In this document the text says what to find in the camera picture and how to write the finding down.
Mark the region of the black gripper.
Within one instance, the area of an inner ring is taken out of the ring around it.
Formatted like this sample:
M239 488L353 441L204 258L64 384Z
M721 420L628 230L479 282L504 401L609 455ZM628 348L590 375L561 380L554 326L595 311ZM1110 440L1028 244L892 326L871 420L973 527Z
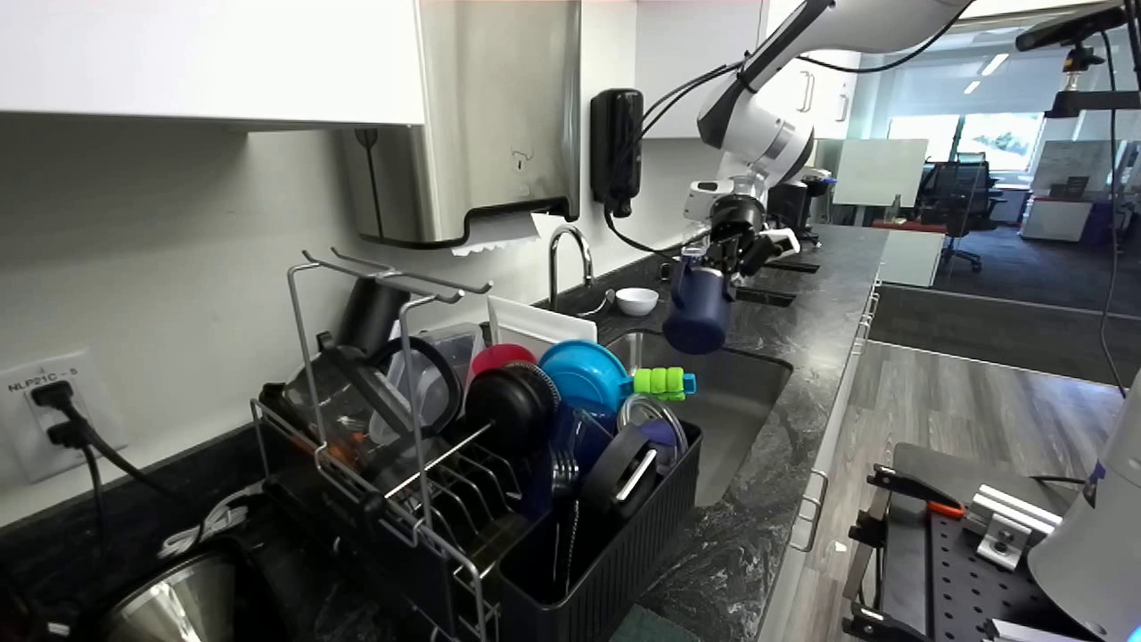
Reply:
M770 261L800 254L800 237L763 223L754 197L721 197L708 211L704 265L723 276L754 276Z

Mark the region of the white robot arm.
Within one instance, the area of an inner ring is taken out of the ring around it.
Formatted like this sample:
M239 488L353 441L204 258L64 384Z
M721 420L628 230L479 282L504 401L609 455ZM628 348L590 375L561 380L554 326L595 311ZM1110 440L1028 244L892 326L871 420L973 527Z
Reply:
M967 6L968 0L800 0L695 119L699 139L739 163L729 194L704 214L708 244L699 265L721 276L754 276L800 254L791 230L763 223L763 194L794 180L815 148L815 119L781 97L794 72L872 75L883 55L916 59Z

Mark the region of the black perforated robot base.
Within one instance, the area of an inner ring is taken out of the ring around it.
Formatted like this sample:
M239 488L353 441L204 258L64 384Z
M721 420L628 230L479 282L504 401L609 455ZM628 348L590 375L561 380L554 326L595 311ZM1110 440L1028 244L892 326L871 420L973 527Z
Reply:
M903 441L865 474L842 630L860 642L1090 642L1028 570L1041 540L998 494L1061 515L1075 488Z

